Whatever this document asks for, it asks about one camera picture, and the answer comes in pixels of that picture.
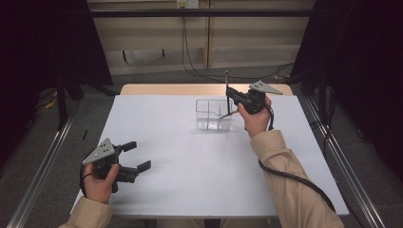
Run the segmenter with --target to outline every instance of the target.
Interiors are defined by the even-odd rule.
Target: silver bracket
[[[249,85],[250,88],[255,89],[256,91],[259,92],[265,92],[265,93],[274,93],[274,94],[279,94],[282,95],[282,92],[267,85],[266,83],[262,81],[258,81],[257,83],[253,83]]]
[[[88,157],[86,157],[86,159],[83,161],[83,165],[96,162],[97,160],[101,160],[114,153],[115,149],[113,148],[112,142],[110,142],[110,139],[105,139],[94,151],[92,151]]]

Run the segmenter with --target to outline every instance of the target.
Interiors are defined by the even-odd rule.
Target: clear plastic container
[[[196,118],[197,128],[200,130],[224,130],[231,127],[232,116],[222,118],[229,112],[232,112],[232,101],[226,100],[197,100]]]

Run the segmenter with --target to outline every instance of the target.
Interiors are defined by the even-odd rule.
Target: forearm
[[[68,222],[59,228],[102,228],[107,227],[112,218],[113,208],[109,205],[80,198],[71,212]]]
[[[251,144],[265,166],[308,180],[293,151],[286,148],[280,131],[260,133],[251,140]],[[282,227],[343,227],[336,213],[310,187],[266,172],[264,175]]]

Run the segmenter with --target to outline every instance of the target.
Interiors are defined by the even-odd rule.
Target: gray carpet
[[[276,70],[276,66],[237,67],[229,68],[228,73],[230,76],[249,77],[246,80],[232,78],[230,83],[254,83],[257,79],[251,79],[252,77],[270,75]],[[287,75],[290,70],[291,68],[287,67],[279,75]],[[199,70],[199,73],[223,76],[225,69],[205,69]],[[273,75],[262,81],[281,83],[283,80],[278,80]],[[111,89],[116,91],[130,83],[215,83],[201,76],[191,76],[185,71],[114,76],[113,81],[115,86]],[[311,123],[314,119],[307,108],[307,98],[301,96],[299,86],[300,84],[291,85]],[[78,107],[77,116],[51,166],[51,172],[46,176],[46,182],[27,218],[25,227],[57,227],[68,219],[68,213],[79,191],[80,162],[99,141],[113,104],[113,97],[107,97],[86,85],[83,85],[83,90],[86,96],[82,101],[71,101],[67,98],[69,111],[75,106]],[[46,101],[47,99],[38,101],[38,104]],[[3,168],[0,179],[0,227],[7,226],[18,203],[29,188],[56,134],[57,125],[57,105],[50,109],[38,109],[33,125]],[[358,127],[354,120],[338,102],[336,102],[332,130],[385,225],[402,227],[403,184],[378,158],[371,142],[357,134]],[[318,144],[322,146],[323,136],[317,127],[313,126],[313,131]],[[329,148],[326,149],[326,157],[345,199],[365,227],[370,227]],[[343,217],[342,220],[346,227],[359,227],[352,215]],[[128,218],[114,218],[109,227],[142,227],[142,223]],[[280,227],[278,220],[273,219],[273,227]]]

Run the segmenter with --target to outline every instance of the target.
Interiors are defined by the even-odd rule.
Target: sleeve
[[[59,228],[103,228],[112,218],[113,207],[81,197],[66,224]]]
[[[293,151],[286,148],[279,130],[258,134],[251,140],[251,145],[265,166],[308,180]],[[282,227],[344,227],[320,194],[310,187],[266,172],[264,176],[273,195]]]

